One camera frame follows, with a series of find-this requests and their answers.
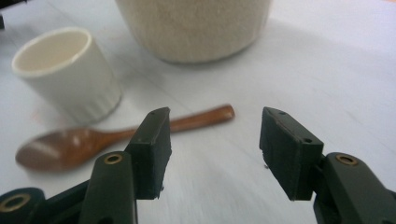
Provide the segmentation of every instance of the brown spoon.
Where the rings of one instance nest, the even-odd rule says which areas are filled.
[[[223,105],[170,122],[171,132],[197,129],[221,123],[234,117],[233,107]],[[41,172],[73,169],[100,151],[122,139],[131,138],[136,129],[103,133],[89,128],[76,128],[48,133],[31,140],[17,152],[22,166]]]

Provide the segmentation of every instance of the white table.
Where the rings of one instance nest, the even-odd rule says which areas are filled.
[[[172,135],[165,190],[159,200],[138,201],[140,223],[316,223],[313,202],[290,202],[264,169],[264,106],[299,120],[325,143],[324,154],[354,155],[396,190],[394,2],[277,0],[254,45],[201,65],[165,63],[140,48],[113,1],[35,0],[1,12],[0,194],[36,187],[51,197],[91,175],[94,160],[56,175],[29,172],[14,161],[26,140],[75,125],[10,68],[26,41],[64,26],[94,34],[124,90],[117,110],[94,128],[133,126],[163,106],[171,118],[224,103],[235,109],[230,123]]]

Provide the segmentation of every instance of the cup rim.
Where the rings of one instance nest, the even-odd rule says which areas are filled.
[[[35,45],[41,41],[44,41],[46,39],[52,38],[56,35],[63,35],[65,33],[71,32],[71,31],[78,32],[78,33],[83,34],[87,37],[87,42],[85,43],[83,48],[81,48],[75,55],[73,55],[73,57],[70,57],[69,59],[64,60],[61,63],[57,63],[53,66],[50,66],[50,67],[44,68],[44,69],[37,69],[37,70],[29,71],[29,70],[25,70],[25,69],[22,69],[19,66],[17,66],[18,60],[21,58],[21,56],[26,52],[26,50],[28,50],[33,45]],[[43,76],[52,74],[55,71],[59,71],[71,63],[74,63],[78,58],[81,57],[81,55],[83,55],[88,50],[88,48],[91,44],[92,44],[92,35],[90,34],[90,32],[87,29],[84,29],[84,28],[64,27],[61,29],[48,31],[48,32],[46,32],[42,35],[39,35],[39,36],[35,37],[34,39],[28,41],[17,51],[14,58],[12,59],[12,63],[11,63],[12,70],[14,71],[15,74],[17,74],[20,77],[25,77],[25,78],[43,77]]]

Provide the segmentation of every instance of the spoon handle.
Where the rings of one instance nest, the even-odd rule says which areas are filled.
[[[231,105],[222,105],[187,117],[171,120],[171,133],[178,133],[222,123],[233,119],[234,116],[235,113],[233,112],[233,107]],[[136,129],[137,128],[114,133],[104,133],[102,141],[105,142],[104,145],[109,146],[122,139],[131,138],[136,132]]]

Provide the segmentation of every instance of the spoon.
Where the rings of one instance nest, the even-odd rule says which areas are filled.
[[[171,120],[170,129],[172,133],[177,133],[221,123],[233,117],[233,107],[223,105]],[[22,146],[15,159],[22,166],[39,172],[67,171],[120,140],[131,138],[136,129],[105,133],[90,128],[76,128],[48,133]]]

